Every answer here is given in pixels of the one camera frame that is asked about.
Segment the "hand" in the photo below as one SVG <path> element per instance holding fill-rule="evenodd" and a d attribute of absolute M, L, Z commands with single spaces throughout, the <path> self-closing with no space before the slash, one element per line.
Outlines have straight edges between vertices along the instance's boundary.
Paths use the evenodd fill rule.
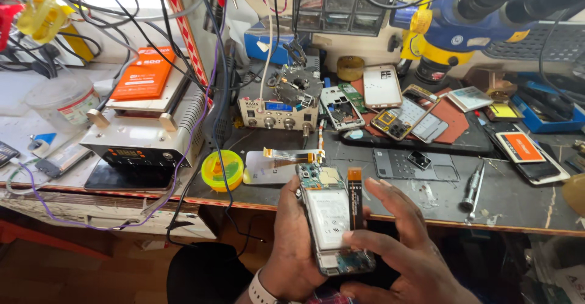
<path fill-rule="evenodd" d="M 319 273 L 311 251 L 309 224 L 295 195 L 299 186 L 294 176 L 280 190 L 274 246 L 259 275 L 262 286 L 277 299 L 302 301 L 327 279 Z"/>
<path fill-rule="evenodd" d="M 429 239 L 422 213 L 413 201 L 395 186 L 381 180 L 366 180 L 366 189 L 396 217 L 400 241 L 367 230 L 346 232 L 343 240 L 382 256 L 401 276 L 390 290 L 348 282 L 341 286 L 344 296 L 360 304 L 381 303 L 479 303 L 461 286 L 435 244 Z"/>

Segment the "small drawer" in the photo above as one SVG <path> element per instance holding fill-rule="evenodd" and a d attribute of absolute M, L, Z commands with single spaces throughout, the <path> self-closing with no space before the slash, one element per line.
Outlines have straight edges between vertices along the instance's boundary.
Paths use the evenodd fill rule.
<path fill-rule="evenodd" d="M 356 15 L 353 17 L 352 31 L 375 34 L 378 31 L 380 16 Z"/>
<path fill-rule="evenodd" d="M 323 0 L 301 0 L 301 9 L 318 9 L 321 10 Z"/>
<path fill-rule="evenodd" d="M 384 0 L 373 0 L 377 3 L 384 4 Z M 370 12 L 372 14 L 379 14 L 382 9 L 370 4 L 367 0 L 357 0 L 356 12 Z"/>
<path fill-rule="evenodd" d="M 327 0 L 326 11 L 352 12 L 355 0 Z"/>
<path fill-rule="evenodd" d="M 325 29 L 329 31 L 347 31 L 349 25 L 348 14 L 328 13 L 325 18 Z"/>
<path fill-rule="evenodd" d="M 321 13 L 312 11 L 300 11 L 298 13 L 298 28 L 318 30 L 321 28 Z"/>

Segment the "blue lcd display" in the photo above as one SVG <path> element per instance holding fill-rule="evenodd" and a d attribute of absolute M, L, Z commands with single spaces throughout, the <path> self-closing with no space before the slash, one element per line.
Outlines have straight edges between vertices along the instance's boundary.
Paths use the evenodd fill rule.
<path fill-rule="evenodd" d="M 286 105 L 284 103 L 264 102 L 264 107 L 270 111 L 293 111 L 292 106 Z"/>

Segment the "red work mat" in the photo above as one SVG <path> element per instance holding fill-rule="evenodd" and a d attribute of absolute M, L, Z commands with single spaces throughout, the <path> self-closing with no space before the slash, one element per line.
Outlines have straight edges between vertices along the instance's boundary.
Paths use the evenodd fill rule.
<path fill-rule="evenodd" d="M 364 83 L 363 79 L 359 79 L 356 81 L 352 81 L 352 86 L 358 91 L 360 94 L 364 94 Z M 435 95 L 440 96 L 443 93 L 447 93 L 451 91 L 451 88 L 443 89 Z M 419 104 L 425 103 L 427 100 L 421 100 Z M 431 104 L 423 106 L 423 108 L 429 108 Z M 442 98 L 439 104 L 433 109 L 431 112 L 437 118 L 447 122 L 449 124 L 449 128 L 447 128 L 443 134 L 438 136 L 433 143 L 442 143 L 442 144 L 452 144 L 457 140 L 461 134 L 464 133 L 465 130 L 469 128 L 469 123 L 465 118 L 463 112 L 461 112 L 457 106 L 455 106 L 449 99 Z M 382 133 L 378 129 L 370 126 L 370 120 L 376 116 L 376 113 L 364 113 L 362 114 L 362 118 L 366 122 L 366 126 L 364 127 L 370 134 L 374 136 L 386 136 L 386 134 Z M 408 140 L 415 140 L 420 141 L 418 137 L 414 135 L 406 136 Z"/>

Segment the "floor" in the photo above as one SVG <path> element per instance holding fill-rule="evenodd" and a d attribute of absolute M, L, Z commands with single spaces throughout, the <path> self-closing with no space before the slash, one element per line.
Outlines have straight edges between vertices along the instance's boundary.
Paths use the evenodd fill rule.
<path fill-rule="evenodd" d="M 247 230 L 250 219 L 255 216 L 252 234 L 267 241 L 250 240 L 245 254 L 240 257 L 246 267 L 255 272 L 270 256 L 275 213 L 249 209 L 232 209 L 231 212 L 241 232 Z M 107 261 L 16 240 L 0 260 L 0 303 L 167 303 L 168 265 L 179 246 L 142 251 L 135 242 L 164 240 L 164 236 L 125 232 L 116 235 L 119 241 L 114 256 Z M 225 223 L 219 241 L 240 251 L 245 237 Z"/>

